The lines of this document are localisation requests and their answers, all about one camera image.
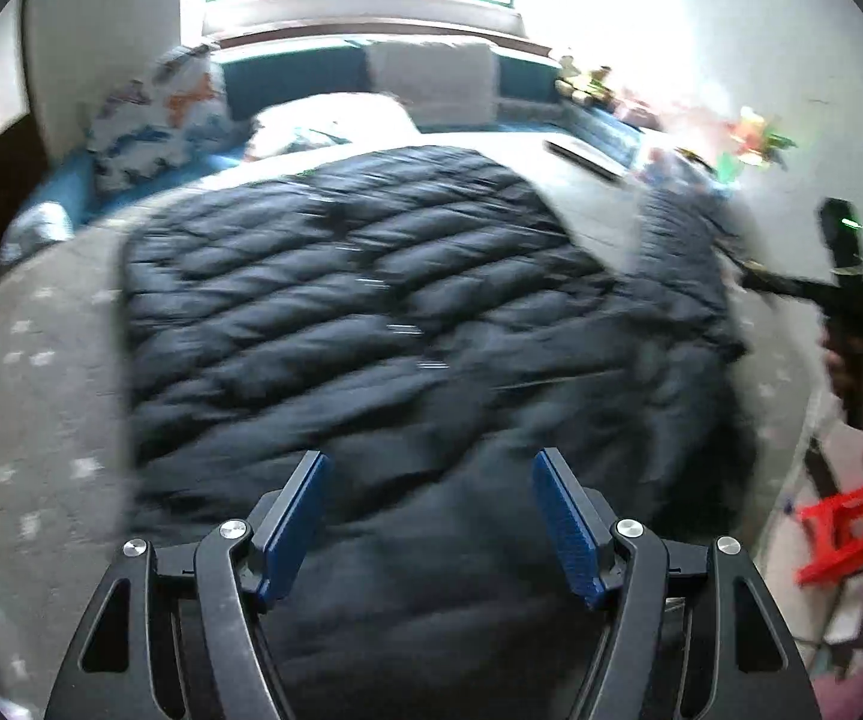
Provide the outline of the grey star mattress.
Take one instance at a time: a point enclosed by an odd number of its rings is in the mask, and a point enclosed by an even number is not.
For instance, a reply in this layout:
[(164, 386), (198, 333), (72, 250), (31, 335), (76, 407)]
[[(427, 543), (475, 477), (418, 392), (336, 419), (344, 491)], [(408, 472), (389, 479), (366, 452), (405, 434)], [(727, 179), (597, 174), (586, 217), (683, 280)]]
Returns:
[[(383, 151), (414, 146), (472, 149), (509, 167), (587, 254), (610, 270), (628, 265), (643, 197), (636, 187), (558, 158), (537, 133), (428, 135)], [(0, 689), (10, 699), (44, 710), (86, 601), (124, 541), (140, 535), (130, 527), (137, 465), (122, 305), (130, 234), (176, 203), (383, 151), (334, 146), (181, 185), (0, 278)], [(753, 541), (801, 444), (812, 380), (781, 307), (737, 288), (717, 258), (744, 343), (733, 388), (755, 440), (739, 511), (724, 532)]]

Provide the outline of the blue bed sheet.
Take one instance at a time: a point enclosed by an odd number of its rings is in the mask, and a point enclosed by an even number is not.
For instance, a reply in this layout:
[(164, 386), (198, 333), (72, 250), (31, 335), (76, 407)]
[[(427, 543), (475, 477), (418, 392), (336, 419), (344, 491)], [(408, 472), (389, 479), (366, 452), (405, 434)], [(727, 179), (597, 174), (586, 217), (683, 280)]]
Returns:
[(164, 190), (200, 181), (237, 166), (244, 146), (202, 154), (186, 166), (166, 169), (158, 176), (122, 192), (96, 190), (95, 160), (88, 151), (68, 154), (33, 190), (5, 231), (0, 244), (0, 277), (43, 249), (70, 241), (93, 221)]

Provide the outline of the colourful toys pile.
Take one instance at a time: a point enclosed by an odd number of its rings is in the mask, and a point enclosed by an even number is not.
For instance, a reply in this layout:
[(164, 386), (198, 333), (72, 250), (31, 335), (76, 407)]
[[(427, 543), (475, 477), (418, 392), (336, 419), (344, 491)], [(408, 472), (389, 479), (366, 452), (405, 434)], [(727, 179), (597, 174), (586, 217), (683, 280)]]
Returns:
[(784, 169), (786, 153), (797, 148), (773, 119), (751, 107), (729, 114), (694, 104), (651, 104), (628, 88), (615, 89), (608, 65), (581, 70), (571, 54), (561, 54), (557, 62), (555, 88), (566, 103), (587, 112), (596, 124), (623, 125), (670, 145), (719, 184), (732, 185), (751, 167)]

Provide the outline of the black puffer down jacket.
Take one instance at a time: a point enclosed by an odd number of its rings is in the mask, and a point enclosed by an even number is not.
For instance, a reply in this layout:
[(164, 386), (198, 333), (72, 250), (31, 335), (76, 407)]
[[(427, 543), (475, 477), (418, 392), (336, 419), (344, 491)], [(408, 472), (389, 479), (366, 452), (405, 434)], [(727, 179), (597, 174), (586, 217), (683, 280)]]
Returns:
[(667, 538), (729, 527), (755, 455), (730, 241), (716, 187), (651, 166), (610, 270), (454, 146), (176, 203), (122, 249), (130, 527), (194, 541), (321, 450), (324, 523), (267, 624), (299, 717), (564, 717), (597, 628), (530, 465), (555, 447)]

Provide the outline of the teal bed headboard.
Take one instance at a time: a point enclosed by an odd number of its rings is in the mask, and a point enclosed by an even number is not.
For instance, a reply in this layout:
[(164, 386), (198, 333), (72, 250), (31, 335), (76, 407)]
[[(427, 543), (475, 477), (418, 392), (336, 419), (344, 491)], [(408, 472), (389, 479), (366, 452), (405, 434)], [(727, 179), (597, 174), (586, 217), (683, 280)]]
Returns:
[(226, 47), (223, 70), (233, 117), (317, 94), (397, 99), (422, 130), (556, 124), (564, 117), (552, 60), (483, 37), (338, 34)]

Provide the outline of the red plastic stool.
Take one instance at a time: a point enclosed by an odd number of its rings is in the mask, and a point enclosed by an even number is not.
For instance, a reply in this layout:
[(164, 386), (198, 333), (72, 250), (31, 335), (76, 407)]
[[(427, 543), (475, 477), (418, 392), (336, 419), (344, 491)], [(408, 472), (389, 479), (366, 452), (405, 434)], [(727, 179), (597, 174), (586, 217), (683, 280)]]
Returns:
[(795, 573), (799, 587), (840, 583), (863, 571), (863, 486), (797, 507), (810, 559)]

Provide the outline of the butterfly print pillow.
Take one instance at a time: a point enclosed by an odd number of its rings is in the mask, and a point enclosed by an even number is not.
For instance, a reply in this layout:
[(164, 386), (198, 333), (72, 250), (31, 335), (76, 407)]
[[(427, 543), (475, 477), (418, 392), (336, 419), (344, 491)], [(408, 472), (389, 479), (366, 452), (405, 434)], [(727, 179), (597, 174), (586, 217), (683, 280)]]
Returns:
[(231, 143), (223, 68), (214, 48), (176, 47), (106, 94), (86, 129), (96, 190), (124, 192)]

